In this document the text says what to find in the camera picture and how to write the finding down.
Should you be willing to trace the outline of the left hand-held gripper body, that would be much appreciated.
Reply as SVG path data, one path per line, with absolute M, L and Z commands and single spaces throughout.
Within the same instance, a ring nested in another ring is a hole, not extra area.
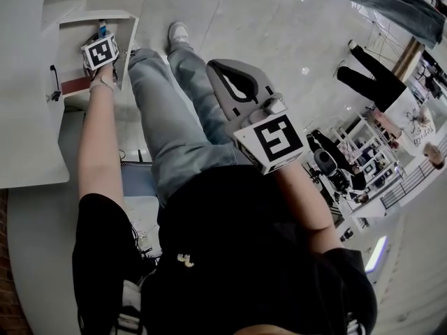
M 94 33 L 81 47 L 81 53 L 83 71 L 93 80 L 100 68 L 118 59 L 119 47 L 113 33 L 108 32 L 102 37 Z

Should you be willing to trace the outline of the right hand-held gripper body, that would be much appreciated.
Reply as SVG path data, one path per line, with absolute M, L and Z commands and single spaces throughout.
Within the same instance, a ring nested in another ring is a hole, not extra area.
M 263 175 L 299 159 L 305 151 L 303 132 L 290 119 L 279 93 L 232 120 L 230 137 L 236 148 Z

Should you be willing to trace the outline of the white drawer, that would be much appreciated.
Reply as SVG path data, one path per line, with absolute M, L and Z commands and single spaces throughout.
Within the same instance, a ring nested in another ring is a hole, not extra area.
M 115 89 L 126 91 L 128 88 L 127 68 L 139 19 L 124 10 L 77 10 L 59 24 L 56 69 L 65 98 L 89 95 L 91 79 L 83 71 L 81 47 L 90 36 L 98 33 L 99 20 L 105 20 L 119 47 L 118 59 L 113 64 Z

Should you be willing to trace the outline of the person's left forearm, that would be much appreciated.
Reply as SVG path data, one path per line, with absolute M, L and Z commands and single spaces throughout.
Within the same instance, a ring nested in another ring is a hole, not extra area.
M 103 83 L 90 91 L 78 149 L 78 188 L 80 197 L 96 193 L 124 205 L 114 93 Z

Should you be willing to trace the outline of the person's right forearm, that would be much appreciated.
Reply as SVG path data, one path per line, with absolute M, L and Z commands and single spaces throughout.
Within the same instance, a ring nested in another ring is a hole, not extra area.
M 323 254 L 343 248 L 328 204 L 300 162 L 293 161 L 273 175 L 292 215 L 305 231 L 310 249 Z

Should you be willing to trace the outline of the person's right leg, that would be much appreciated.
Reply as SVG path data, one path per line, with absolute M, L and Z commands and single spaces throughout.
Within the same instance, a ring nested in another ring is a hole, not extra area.
M 192 102 L 200 125 L 212 144 L 228 144 L 227 118 L 221 109 L 206 73 L 206 63 L 187 43 L 170 47 L 168 62 L 177 83 Z

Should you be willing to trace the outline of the person's leg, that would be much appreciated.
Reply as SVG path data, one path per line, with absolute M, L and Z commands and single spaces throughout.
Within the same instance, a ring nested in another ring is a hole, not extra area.
M 192 102 L 200 125 L 212 144 L 228 144 L 227 118 L 221 109 L 206 73 L 206 63 L 187 43 L 170 47 L 168 62 L 177 83 Z
M 141 48 L 140 55 L 129 60 L 129 77 L 161 204 L 202 171 L 248 164 L 232 142 L 212 144 L 207 139 L 168 60 L 151 49 Z

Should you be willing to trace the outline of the person's left leg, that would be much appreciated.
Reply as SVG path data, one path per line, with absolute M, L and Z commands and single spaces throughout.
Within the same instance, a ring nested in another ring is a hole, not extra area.
M 212 144 L 207 139 L 168 60 L 151 49 L 141 48 L 140 55 L 129 60 L 129 77 L 161 204 L 202 171 L 248 164 L 232 142 Z

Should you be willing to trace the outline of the person's right white shoe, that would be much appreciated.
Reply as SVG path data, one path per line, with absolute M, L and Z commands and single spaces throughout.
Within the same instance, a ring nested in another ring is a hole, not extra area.
M 189 34 L 184 23 L 173 22 L 169 26 L 168 42 L 171 46 L 178 44 L 189 45 Z

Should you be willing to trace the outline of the white desk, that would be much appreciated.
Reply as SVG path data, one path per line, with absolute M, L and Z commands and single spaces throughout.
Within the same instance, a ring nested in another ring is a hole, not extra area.
M 69 173 L 58 144 L 63 99 L 56 64 L 59 23 L 85 1 L 0 0 L 0 188 L 58 184 Z

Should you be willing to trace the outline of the white display shelf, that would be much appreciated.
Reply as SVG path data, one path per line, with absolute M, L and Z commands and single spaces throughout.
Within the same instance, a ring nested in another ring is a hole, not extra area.
M 346 128 L 332 127 L 330 137 L 349 163 L 357 165 L 364 173 L 365 191 L 370 195 L 383 193 L 397 181 L 399 161 L 391 150 L 384 132 L 368 119 L 358 115 Z

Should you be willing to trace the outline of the blue seat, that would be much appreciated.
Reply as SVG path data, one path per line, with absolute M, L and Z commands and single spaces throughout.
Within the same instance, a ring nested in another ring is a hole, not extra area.
M 121 171 L 125 197 L 157 196 L 152 162 L 122 161 Z

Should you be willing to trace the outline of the person's black shirt torso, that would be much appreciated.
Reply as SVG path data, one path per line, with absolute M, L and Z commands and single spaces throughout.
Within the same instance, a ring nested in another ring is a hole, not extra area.
M 149 335 L 233 335 L 274 325 L 302 335 L 371 334 L 376 297 L 359 251 L 310 250 L 274 179 L 250 165 L 201 172 L 159 214 L 153 274 L 124 210 L 104 195 L 79 203 L 73 280 L 82 335 L 110 335 L 124 283 L 141 287 Z

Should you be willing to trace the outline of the black railing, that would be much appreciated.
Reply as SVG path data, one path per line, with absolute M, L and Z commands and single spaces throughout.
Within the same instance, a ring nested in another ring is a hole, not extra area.
M 385 195 L 381 197 L 381 202 L 385 209 L 390 209 L 394 204 L 398 203 L 434 171 L 437 171 L 437 169 L 435 169 L 428 161 L 421 163 L 408 177 L 392 186 L 391 189 L 386 191 Z

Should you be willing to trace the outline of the white light panel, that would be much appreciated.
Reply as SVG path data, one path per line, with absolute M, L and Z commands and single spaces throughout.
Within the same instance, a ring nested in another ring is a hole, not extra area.
M 374 247 L 374 250 L 372 251 L 370 258 L 365 265 L 365 272 L 371 273 L 376 269 L 376 266 L 379 263 L 379 260 L 381 259 L 382 253 L 386 247 L 388 237 L 382 236 L 380 239 L 378 239 L 376 246 Z

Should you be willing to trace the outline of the grey counter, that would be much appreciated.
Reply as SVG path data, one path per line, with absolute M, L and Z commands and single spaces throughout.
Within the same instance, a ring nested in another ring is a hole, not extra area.
M 13 280 L 34 335 L 80 335 L 72 252 L 78 199 L 68 185 L 17 188 L 8 195 Z

